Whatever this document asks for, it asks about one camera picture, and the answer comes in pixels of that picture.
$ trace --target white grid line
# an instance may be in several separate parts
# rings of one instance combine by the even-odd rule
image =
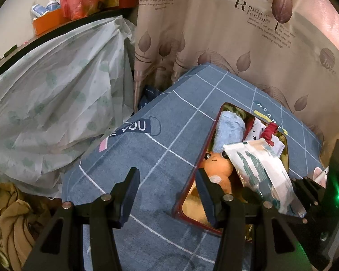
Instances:
[[[231,97],[229,94],[225,93],[224,91],[222,91],[221,89],[219,89],[219,88],[217,87],[217,85],[219,84],[220,81],[222,81],[222,79],[216,84],[216,86],[214,86],[213,84],[209,83],[207,80],[205,80],[205,79],[203,79],[203,78],[201,78],[201,79],[202,79],[204,82],[207,82],[210,86],[213,86],[214,89],[219,90],[220,92],[224,93],[226,96],[230,97],[231,99],[235,100],[236,102],[239,102],[241,105],[245,106],[247,109],[250,110],[250,107],[247,107],[245,104],[241,103],[239,100],[236,100],[234,97]]]
[[[309,173],[309,169],[308,169],[308,159],[306,158],[306,142],[305,142],[305,133],[304,133],[304,126],[303,126],[303,123],[301,123],[301,127],[303,129],[303,137],[304,137],[304,149],[305,149],[305,163],[306,163],[306,174],[308,175]]]
[[[222,77],[222,79],[216,84],[216,86],[223,80],[223,78],[226,76],[226,74]],[[208,99],[208,97],[210,96],[210,94],[214,91],[214,89],[216,88],[216,86],[214,86],[214,88],[209,92],[209,94],[207,95],[207,97],[203,100],[203,102],[201,103],[201,105],[196,109],[196,111],[194,112],[194,114],[190,117],[190,119],[186,122],[186,124],[182,127],[182,129],[180,130],[180,132],[178,133],[178,135],[174,138],[174,140],[172,141],[172,143],[170,143],[170,145],[168,146],[168,148],[165,150],[165,152],[163,153],[163,155],[158,159],[157,163],[154,164],[154,166],[151,168],[151,170],[149,171],[149,173],[146,175],[146,177],[142,180],[142,182],[139,184],[138,189],[141,188],[141,186],[145,183],[145,181],[148,179],[148,177],[151,175],[151,173],[153,172],[153,170],[157,167],[157,165],[162,161],[162,159],[165,157],[165,155],[167,154],[168,150],[171,149],[172,145],[174,144],[174,142],[179,138],[179,136],[181,135],[181,133],[185,130],[185,128],[187,127],[187,125],[190,123],[190,121],[194,118],[194,116],[196,115],[197,111],[201,108],[201,106],[203,105],[203,103]]]
[[[103,194],[105,194],[106,192],[92,179],[92,178],[90,178],[90,176],[88,175],[88,174],[86,174],[85,173],[85,171],[83,170],[83,168],[82,168],[82,166],[80,165],[82,162],[80,162],[79,163],[79,169],[80,169],[80,171],[84,174],[84,176],[86,176],[88,179],[89,179],[89,181],[92,183],[92,184],[94,184],[94,186],[96,187],[96,188],[98,188]]]
[[[82,173],[84,174],[84,176],[86,176],[89,181],[97,188],[99,189],[102,193],[106,193],[93,179],[91,179],[88,174],[85,173],[85,171],[83,170],[83,168],[81,167],[81,165],[79,164],[79,168],[80,168],[80,171],[82,171]],[[171,245],[174,245],[175,247],[183,250],[184,252],[188,252],[189,254],[193,254],[193,252],[189,251],[189,250],[186,250],[185,248],[177,245],[176,243],[174,243],[173,241],[170,241],[169,239],[165,238],[164,236],[160,235],[158,232],[154,231],[152,228],[150,228],[149,226],[147,226],[146,224],[144,224],[143,222],[141,222],[140,220],[138,220],[136,217],[134,217],[132,214],[129,214],[129,216],[134,220],[136,221],[138,224],[142,225],[145,229],[149,230],[150,232],[152,232],[153,234],[157,235],[158,237],[160,237],[161,239],[165,240],[166,242],[170,243]],[[215,263],[214,261],[211,261],[209,259],[206,259],[204,257],[201,257],[199,255],[195,255],[197,258],[199,259],[202,259],[204,261],[207,261],[207,262],[210,262],[210,263]]]
[[[196,252],[197,252],[198,249],[200,248],[201,243],[202,243],[203,240],[205,239],[206,235],[207,235],[207,232],[205,232],[205,233],[203,234],[200,243],[198,244],[198,246],[197,246],[196,249],[194,250],[193,254],[191,255],[190,259],[188,260],[188,263],[187,263],[186,267],[183,269],[183,271],[186,271],[187,268],[188,268],[188,266],[190,266],[190,263],[192,262],[193,257],[196,256]]]
[[[321,165],[321,163],[320,163],[320,161],[318,160],[318,159],[316,159],[312,154],[310,154],[310,152],[308,152],[308,151],[306,151],[311,157],[313,157],[313,159],[315,160],[315,161],[317,161],[320,165]]]
[[[198,112],[201,112],[203,115],[207,116],[208,118],[210,118],[212,121],[214,121],[214,119],[210,116],[208,116],[205,112],[202,112],[200,109],[198,109],[196,106],[192,105],[190,102],[186,101],[184,98],[182,98],[176,91],[173,91],[181,100],[185,101],[187,104],[191,105],[193,108],[197,109]]]
[[[239,81],[239,80],[236,79],[235,77],[232,77],[231,75],[228,74],[228,72],[223,73],[221,70],[218,70],[218,69],[216,69],[215,67],[212,67],[211,65],[209,65],[209,66],[210,66],[212,69],[214,69],[214,70],[216,70],[216,71],[218,71],[218,72],[220,72],[220,73],[222,73],[222,74],[227,74],[228,77],[232,78],[233,80],[237,81],[238,83],[241,83],[243,86],[245,86],[245,87],[247,87],[247,88],[249,88],[249,89],[251,89],[251,90],[253,91],[253,89],[252,89],[250,86],[247,86],[246,84],[244,84],[243,82]]]
[[[214,70],[217,70],[217,71],[219,71],[220,73],[222,73],[222,74],[224,74],[222,71],[220,71],[220,70],[218,70],[218,69],[216,69],[216,68],[214,68],[214,67],[212,67],[211,65],[209,65],[212,69],[214,69]],[[232,76],[230,76],[230,75],[228,75],[229,77],[231,77],[232,79],[234,79],[235,81],[237,81],[237,82],[239,82],[239,83],[241,83],[242,85],[244,85],[244,86],[246,86],[246,87],[248,87],[249,89],[251,89],[252,90],[252,88],[250,88],[249,86],[247,86],[246,84],[244,84],[243,82],[241,82],[241,81],[239,81],[238,79],[236,79],[236,78],[234,78],[234,77],[232,77]],[[286,111],[286,109],[282,109],[282,105],[281,104],[279,104],[280,105],[280,108],[281,108],[281,110],[283,110],[286,114],[288,114],[292,119],[294,119],[297,123],[299,123],[299,124],[301,124],[300,122],[299,122],[299,120],[297,119],[297,118],[295,118],[294,117],[294,115],[292,114],[292,113],[288,113],[288,111]],[[318,143],[319,143],[319,145],[321,145],[321,143],[320,143],[320,141],[319,141],[319,139],[318,138],[316,138],[315,136],[313,136],[313,134],[312,133],[310,133],[310,132],[308,132]]]
[[[252,106],[254,105],[255,94],[256,94],[256,88],[255,88],[255,91],[254,91],[254,95],[252,96],[252,103],[251,103],[251,107],[250,107],[250,113],[252,111]]]
[[[305,152],[307,152],[310,156],[312,156],[313,159],[314,159],[315,161],[317,161],[319,164],[321,164],[320,161],[319,161],[318,159],[316,159],[312,154],[310,154],[310,152],[309,152],[308,150],[306,150],[302,145],[300,145],[300,144],[297,142],[297,140],[295,140],[294,138],[292,138],[290,134],[288,134],[287,136],[290,137],[290,138],[291,138],[295,143],[297,143],[299,146],[301,146],[301,148],[303,148],[303,149],[305,150]]]
[[[269,95],[268,95],[268,96],[265,96],[265,95],[259,93],[258,91],[257,91],[256,93],[257,93],[258,95],[264,97],[264,98],[267,98],[267,99],[271,98]],[[279,102],[277,102],[276,100],[275,100],[275,101],[272,101],[271,103],[273,103],[276,107],[279,107],[279,108],[280,108],[280,106],[281,106],[281,104],[280,104]]]
[[[281,110],[281,127],[283,127],[283,124],[282,124],[282,105],[280,105],[280,110]]]
[[[288,114],[292,119],[294,119],[297,123],[303,125],[303,122],[302,121],[299,121],[292,113],[289,113],[286,109],[282,109],[286,114]],[[317,137],[315,137],[312,133],[306,131],[308,134],[310,134],[313,139],[315,139],[317,141],[318,144],[320,144],[320,141]]]
[[[290,171],[292,171],[293,173],[295,173],[297,176],[299,176],[300,178],[302,178],[299,174],[297,174],[294,170],[292,170],[291,168],[289,168]]]
[[[174,151],[168,149],[166,146],[164,146],[163,144],[161,144],[160,142],[158,142],[157,140],[155,140],[152,136],[150,136],[148,133],[146,133],[146,135],[153,140],[155,143],[159,144],[161,147],[165,148],[166,150],[168,150],[170,153],[174,154],[176,157],[180,158],[182,161],[184,161],[185,163],[187,163],[188,165],[192,166],[193,168],[195,168],[195,166],[190,163],[189,161],[187,161],[186,159],[182,158],[180,155],[176,154]]]

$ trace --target beige curtain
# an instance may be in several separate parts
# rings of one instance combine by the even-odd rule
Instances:
[[[332,150],[339,15],[328,0],[139,0],[135,105],[145,82],[164,90],[205,62],[265,91]]]

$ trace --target white plastic cover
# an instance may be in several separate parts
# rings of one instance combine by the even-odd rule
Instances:
[[[60,169],[131,116],[134,27],[121,16],[81,26],[0,76],[0,181],[54,196]]]

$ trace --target red cloth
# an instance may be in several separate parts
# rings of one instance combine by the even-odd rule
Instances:
[[[273,134],[275,134],[278,131],[278,125],[274,122],[271,122],[267,128],[264,129],[264,131],[262,132],[262,134],[260,135],[260,138],[264,138],[266,140],[266,142],[270,145],[270,146],[274,146],[274,142],[271,140],[271,137]]]

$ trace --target orange plush toy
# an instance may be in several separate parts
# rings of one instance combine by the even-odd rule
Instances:
[[[211,182],[219,184],[225,193],[232,193],[231,182],[228,178],[232,173],[233,165],[225,151],[222,153],[207,152],[201,167],[204,168]]]

